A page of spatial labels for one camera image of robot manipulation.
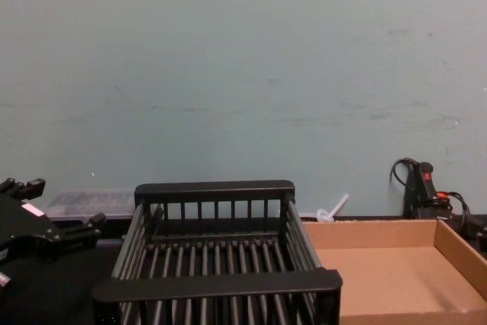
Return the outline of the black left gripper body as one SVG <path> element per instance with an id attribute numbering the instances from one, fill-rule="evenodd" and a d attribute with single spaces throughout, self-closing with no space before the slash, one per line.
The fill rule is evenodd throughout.
<path id="1" fill-rule="evenodd" d="M 1 264 L 26 256 L 54 257 L 62 235 L 36 206 L 1 194 Z"/>

